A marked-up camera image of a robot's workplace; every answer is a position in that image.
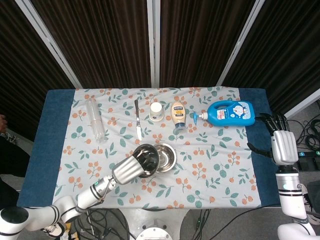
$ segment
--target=brown curtain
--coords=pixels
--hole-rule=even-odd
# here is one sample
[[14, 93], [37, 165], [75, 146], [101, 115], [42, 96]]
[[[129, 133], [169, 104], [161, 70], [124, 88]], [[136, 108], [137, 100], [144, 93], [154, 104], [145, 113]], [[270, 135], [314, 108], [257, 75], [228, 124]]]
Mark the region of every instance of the brown curtain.
[[15, 1], [0, 1], [0, 12], [0, 114], [34, 140], [47, 91], [74, 87]]
[[224, 86], [264, 88], [286, 113], [320, 88], [320, 1], [267, 0]]
[[160, 86], [216, 85], [254, 0], [161, 0]]
[[32, 0], [84, 88], [151, 86], [146, 0]]

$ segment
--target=table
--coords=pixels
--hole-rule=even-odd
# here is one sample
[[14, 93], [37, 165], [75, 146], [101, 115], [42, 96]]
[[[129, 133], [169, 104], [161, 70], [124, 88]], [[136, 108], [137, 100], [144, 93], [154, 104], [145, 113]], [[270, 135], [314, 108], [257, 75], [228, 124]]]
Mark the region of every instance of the table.
[[[108, 140], [98, 144], [86, 114], [85, 100], [95, 98]], [[138, 98], [143, 139], [136, 135], [134, 100]], [[271, 113], [266, 92], [256, 88], [190, 87], [147, 89], [68, 89], [47, 94], [19, 196], [20, 207], [51, 205], [56, 199], [89, 187], [140, 144], [167, 143], [177, 153], [173, 170], [118, 185], [106, 196], [105, 208], [252, 208], [278, 204], [277, 167], [251, 152], [271, 147], [262, 122], [249, 127], [215, 127], [192, 121], [194, 111], [219, 100], [244, 100], [256, 115]], [[149, 120], [149, 105], [160, 102], [165, 118]], [[171, 103], [187, 111], [187, 132], [173, 134]]]

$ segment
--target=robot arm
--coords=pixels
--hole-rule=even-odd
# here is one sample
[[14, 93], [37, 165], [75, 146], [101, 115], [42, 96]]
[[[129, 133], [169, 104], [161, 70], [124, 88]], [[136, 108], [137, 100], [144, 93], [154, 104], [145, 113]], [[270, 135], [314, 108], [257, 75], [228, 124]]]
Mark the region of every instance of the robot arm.
[[64, 223], [72, 222], [96, 203], [102, 203], [106, 194], [112, 191], [117, 183], [127, 184], [146, 171], [155, 170], [158, 165], [157, 150], [152, 145], [143, 144], [131, 156], [118, 163], [112, 170], [111, 176], [103, 177], [81, 192], [78, 195], [77, 204], [71, 196], [67, 195], [46, 207], [2, 209], [0, 211], [0, 240], [16, 240], [23, 229], [35, 231], [49, 228], [57, 224], [59, 220]]
[[298, 151], [295, 136], [289, 131], [288, 121], [284, 115], [271, 116], [262, 114], [258, 117], [266, 124], [272, 145], [272, 157], [278, 166], [276, 182], [279, 192], [282, 212], [292, 217], [293, 223], [278, 227], [280, 240], [319, 240], [308, 221], [299, 172], [293, 167], [298, 161]]

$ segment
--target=person's hand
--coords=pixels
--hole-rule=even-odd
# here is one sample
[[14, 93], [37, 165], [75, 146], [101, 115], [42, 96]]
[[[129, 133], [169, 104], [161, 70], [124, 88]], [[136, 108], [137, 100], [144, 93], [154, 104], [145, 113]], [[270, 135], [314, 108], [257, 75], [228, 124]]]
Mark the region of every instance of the person's hand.
[[8, 127], [7, 123], [6, 116], [0, 114], [0, 133], [6, 133]]

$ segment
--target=knife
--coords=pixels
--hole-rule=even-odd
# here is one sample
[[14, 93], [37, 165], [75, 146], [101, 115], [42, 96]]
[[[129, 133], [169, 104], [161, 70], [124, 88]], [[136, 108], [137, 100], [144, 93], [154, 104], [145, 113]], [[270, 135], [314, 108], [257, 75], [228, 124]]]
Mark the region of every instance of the knife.
[[139, 119], [139, 107], [138, 107], [138, 99], [134, 100], [135, 105], [135, 112], [136, 112], [136, 134], [138, 136], [138, 139], [142, 140], [142, 130], [140, 126], [140, 119]]

